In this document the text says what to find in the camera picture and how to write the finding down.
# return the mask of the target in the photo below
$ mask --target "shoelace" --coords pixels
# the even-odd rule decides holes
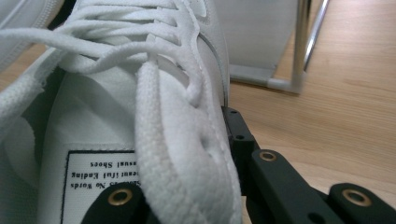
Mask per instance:
[[[181,11],[177,5],[183,3],[176,4],[171,0],[84,0],[79,10],[55,32],[3,30],[0,39],[17,38],[61,49],[67,54],[60,66],[68,72],[96,73],[120,63],[143,63],[136,74],[136,103],[139,107],[136,109],[135,146],[140,149],[136,153],[145,195],[160,220],[208,223],[203,211],[207,204],[195,203],[177,179],[161,133],[163,126],[158,111],[161,103],[154,100],[160,98],[157,87],[161,57],[173,59],[173,66],[181,67],[179,70],[187,76],[186,96],[190,104],[198,106],[201,97],[203,71],[196,58],[198,52],[191,52],[196,49],[199,25],[196,21],[185,24],[186,13],[193,17],[193,12],[185,8]],[[185,34],[186,26],[195,27],[192,34]],[[140,35],[156,36],[155,42],[120,41],[126,36],[134,39]],[[171,195],[173,199],[159,197],[158,193]]]
[[[144,63],[150,54],[162,55],[187,71],[184,74],[189,80],[189,101],[197,105],[202,81],[200,76],[189,72],[194,70],[189,62],[191,58],[183,57],[186,52],[182,45],[191,40],[180,35],[177,11],[171,0],[85,0],[54,32],[6,29],[0,30],[0,39],[15,38],[64,50],[67,55],[60,66],[81,74],[101,72],[120,63]],[[147,35],[155,36],[156,41],[134,41],[137,36]]]

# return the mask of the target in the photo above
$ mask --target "white sneaker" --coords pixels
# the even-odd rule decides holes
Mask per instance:
[[[22,161],[42,160],[38,223],[79,223],[117,182],[141,185],[161,223],[241,223],[211,1],[82,0],[56,32],[11,37],[52,46],[0,94],[11,165],[34,185]]]
[[[64,0],[2,0],[0,29],[35,27],[44,28],[56,16]],[[15,39],[0,42],[0,71],[14,62],[29,46]]]

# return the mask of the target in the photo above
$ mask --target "white leather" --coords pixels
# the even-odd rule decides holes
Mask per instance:
[[[189,3],[195,16],[205,17],[207,15],[205,0],[189,0]]]
[[[212,3],[194,6],[202,18],[187,0],[175,4],[177,10],[163,11],[177,21],[179,43],[148,36],[148,46],[164,46],[159,49],[164,55],[150,47],[143,65],[66,74],[49,118],[38,223],[79,223],[101,186],[111,184],[105,181],[108,167],[95,168],[95,160],[125,159],[137,161],[139,179],[122,181],[141,181],[161,222],[241,222],[239,183],[220,110],[229,85],[224,39],[216,34]],[[203,13],[205,7],[210,10]],[[49,52],[40,59],[49,63],[31,71],[38,80],[64,56],[62,50]],[[67,60],[72,57],[83,56],[70,54]]]
[[[26,119],[16,120],[4,145],[13,170],[31,186],[37,188],[39,166],[35,161],[35,135]]]
[[[1,144],[0,171],[0,223],[35,223],[37,189],[33,189],[13,171]]]

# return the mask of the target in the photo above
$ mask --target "shoe upper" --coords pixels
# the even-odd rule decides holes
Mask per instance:
[[[61,8],[64,0],[5,0],[0,7],[0,29],[35,27],[42,28],[50,23]],[[0,43],[0,71],[9,66],[28,46],[13,39]]]
[[[53,173],[64,173],[70,146],[111,146],[135,150],[141,188],[162,223],[240,223],[239,183],[220,110],[228,58],[213,3],[126,2],[78,1],[59,34],[5,34],[55,49],[0,95],[7,100],[0,107],[7,108],[0,111],[4,132],[28,105],[37,107],[43,81],[59,72],[52,73],[55,66],[64,74],[44,141],[39,222],[53,223],[46,211],[59,206],[64,184]]]

